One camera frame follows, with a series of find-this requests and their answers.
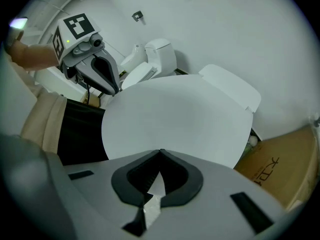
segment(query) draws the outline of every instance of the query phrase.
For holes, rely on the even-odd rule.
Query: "wall hook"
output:
[[[136,22],[138,22],[139,19],[141,19],[143,16],[144,16],[144,15],[142,14],[141,11],[137,11],[136,13],[134,13],[134,14],[132,15],[132,18],[133,18]]]

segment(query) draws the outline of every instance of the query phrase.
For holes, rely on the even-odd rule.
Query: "white plastic lid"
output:
[[[122,90],[133,86],[139,82],[150,79],[155,72],[156,68],[148,64],[147,62],[142,62],[139,66],[137,66],[132,72],[126,77],[126,79],[122,83]]]
[[[240,77],[214,64],[206,65],[200,70],[199,75],[232,98],[243,109],[249,108],[253,113],[257,111],[261,102],[261,95]]]
[[[170,45],[170,42],[167,39],[159,38],[148,42],[144,48],[160,49],[168,45]]]
[[[134,57],[134,53],[131,53],[129,56],[127,56],[122,62],[121,62],[121,66],[123,66],[124,64],[126,64],[127,62],[131,61],[132,58]]]

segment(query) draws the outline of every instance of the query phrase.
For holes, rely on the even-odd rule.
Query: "gray surface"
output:
[[[137,239],[121,228],[137,208],[122,203],[111,186],[113,172],[150,150],[119,159],[63,167],[59,157],[34,143],[1,136],[0,168],[4,182],[21,210],[55,239]],[[140,239],[249,239],[255,236],[230,198],[245,192],[274,222],[257,235],[275,237],[294,219],[256,184],[223,165],[169,151],[196,166],[204,176],[198,195],[188,204],[161,209],[160,216]],[[71,181],[70,173],[94,175]]]
[[[104,200],[104,204],[99,203],[100,207],[98,207],[95,203],[88,202],[85,193],[78,191],[74,186],[74,183],[78,180],[71,181],[66,174],[66,170],[61,164],[61,161],[57,155],[47,154],[47,158],[49,161],[49,165],[51,168],[52,178],[54,185],[56,187],[56,191],[60,199],[63,202],[65,209],[67,210],[70,218],[72,219],[73,226],[76,231],[77,239],[79,240],[105,240],[109,239],[136,239],[135,236],[128,234],[124,230],[120,228],[120,226],[111,219],[112,214],[116,214],[116,212],[110,211],[110,217],[108,220],[106,217],[103,217],[101,214],[101,210],[104,208],[104,204],[108,204],[108,199]],[[100,194],[99,191],[95,191],[91,189],[91,197],[98,196]]]
[[[0,134],[0,154],[4,185],[26,218],[54,239],[76,239],[73,222],[57,195],[45,152],[29,140]]]
[[[170,152],[200,169],[203,187],[187,205],[161,209],[160,216],[145,233],[146,239],[244,240],[253,237],[254,231],[230,198],[239,192],[245,192],[274,222],[285,214],[272,196],[235,170]]]
[[[121,203],[111,187],[112,173],[119,167],[148,154],[150,151],[114,160],[65,166],[66,172],[90,170],[95,174],[73,180],[74,186],[106,220],[121,227],[130,222],[137,209]],[[169,151],[196,166],[203,174],[203,187],[188,204],[162,208],[160,216],[142,235],[142,239],[248,239],[255,233],[231,194],[245,192],[274,222],[285,214],[280,204],[259,186],[238,172],[213,162]]]

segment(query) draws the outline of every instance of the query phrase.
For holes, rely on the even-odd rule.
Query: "cardboard box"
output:
[[[318,145],[310,126],[261,141],[234,169],[273,195],[289,210],[306,201],[317,181]]]
[[[85,94],[82,96],[80,102],[87,104],[87,100],[88,100],[88,92],[86,91]],[[90,105],[92,107],[100,108],[100,99],[96,95],[90,93],[88,105]]]

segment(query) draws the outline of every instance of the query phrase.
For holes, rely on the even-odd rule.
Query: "beige fabric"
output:
[[[60,130],[67,105],[67,98],[56,92],[48,92],[42,85],[35,84],[35,80],[21,66],[12,62],[12,67],[24,84],[37,98],[21,131],[21,137],[37,143],[46,152],[57,153]]]

